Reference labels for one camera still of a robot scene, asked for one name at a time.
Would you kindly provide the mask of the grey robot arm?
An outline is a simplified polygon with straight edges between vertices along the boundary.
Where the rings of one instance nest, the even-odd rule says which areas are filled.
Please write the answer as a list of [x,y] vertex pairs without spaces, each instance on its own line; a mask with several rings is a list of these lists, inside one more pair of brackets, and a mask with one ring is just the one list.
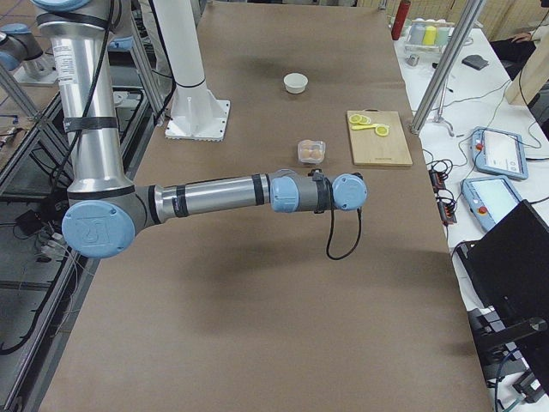
[[269,204],[276,212],[360,211],[361,175],[290,169],[187,185],[137,186],[124,172],[107,53],[130,31],[127,1],[38,1],[37,25],[51,41],[74,174],[62,234],[88,258],[126,250],[141,230],[171,218]]
[[7,71],[42,58],[44,51],[30,28],[23,23],[1,26],[1,65]]

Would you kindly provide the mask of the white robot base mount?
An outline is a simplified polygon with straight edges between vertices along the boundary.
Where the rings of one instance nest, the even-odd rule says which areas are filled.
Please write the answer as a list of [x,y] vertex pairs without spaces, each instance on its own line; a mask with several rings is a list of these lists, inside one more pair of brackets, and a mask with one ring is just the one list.
[[153,1],[151,8],[176,86],[166,136],[222,141],[231,103],[216,99],[208,89],[191,2]]

